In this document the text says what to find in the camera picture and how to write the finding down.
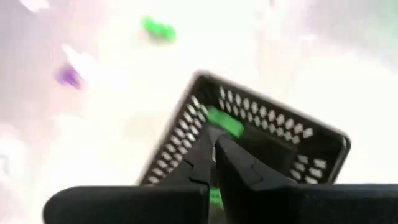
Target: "purple object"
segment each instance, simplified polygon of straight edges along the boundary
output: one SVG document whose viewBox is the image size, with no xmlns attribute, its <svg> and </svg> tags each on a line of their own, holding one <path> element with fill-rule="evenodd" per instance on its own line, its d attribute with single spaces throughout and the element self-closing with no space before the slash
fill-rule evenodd
<svg viewBox="0 0 398 224">
<path fill-rule="evenodd" d="M 62 85 L 71 85 L 76 89 L 81 88 L 81 77 L 79 73 L 71 66 L 67 65 L 62 69 L 58 82 Z"/>
</svg>

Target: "green object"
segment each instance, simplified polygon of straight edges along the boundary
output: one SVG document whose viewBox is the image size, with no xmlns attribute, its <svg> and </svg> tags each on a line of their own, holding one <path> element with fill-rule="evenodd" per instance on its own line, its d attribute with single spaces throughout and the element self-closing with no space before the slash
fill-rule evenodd
<svg viewBox="0 0 398 224">
<path fill-rule="evenodd" d="M 221 199 L 221 192 L 219 189 L 210 189 L 210 203 L 219 206 L 220 209 L 224 209 L 223 201 Z"/>
<path fill-rule="evenodd" d="M 242 123 L 213 106 L 208 108 L 208 114 L 206 117 L 209 122 L 217 124 L 237 138 L 239 138 L 243 133 L 244 128 Z"/>
<path fill-rule="evenodd" d="M 155 21 L 149 16 L 144 16 L 142 18 L 142 26 L 155 37 L 168 41 L 175 40 L 175 29 L 168 24 L 163 24 Z"/>
</svg>

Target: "black basket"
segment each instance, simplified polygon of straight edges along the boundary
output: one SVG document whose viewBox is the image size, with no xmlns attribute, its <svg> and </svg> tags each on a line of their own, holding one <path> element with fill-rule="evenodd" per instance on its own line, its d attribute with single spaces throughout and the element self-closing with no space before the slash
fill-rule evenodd
<svg viewBox="0 0 398 224">
<path fill-rule="evenodd" d="M 197 72 L 141 185 L 160 182 L 178 166 L 206 124 L 207 107 L 244 125 L 236 142 L 298 183 L 333 183 L 350 149 L 347 135 L 245 88 Z"/>
</svg>

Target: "white surface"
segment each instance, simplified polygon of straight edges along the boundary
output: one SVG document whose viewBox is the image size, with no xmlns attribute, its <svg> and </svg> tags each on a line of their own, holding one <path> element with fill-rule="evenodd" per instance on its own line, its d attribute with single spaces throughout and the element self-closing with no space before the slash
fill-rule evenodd
<svg viewBox="0 0 398 224">
<path fill-rule="evenodd" d="M 0 151 L 11 167 L 28 162 L 13 170 L 17 178 L 0 177 L 9 202 L 0 210 L 16 211 L 0 213 L 0 223 L 40 223 L 44 202 L 69 186 L 135 183 L 198 68 L 346 131 L 353 148 L 339 182 L 398 182 L 388 7 L 266 3 L 53 0 L 31 12 L 2 2 L 10 10 L 0 14 Z M 150 42 L 144 14 L 173 24 L 178 41 Z M 87 78 L 84 91 L 54 81 L 68 60 Z"/>
</svg>

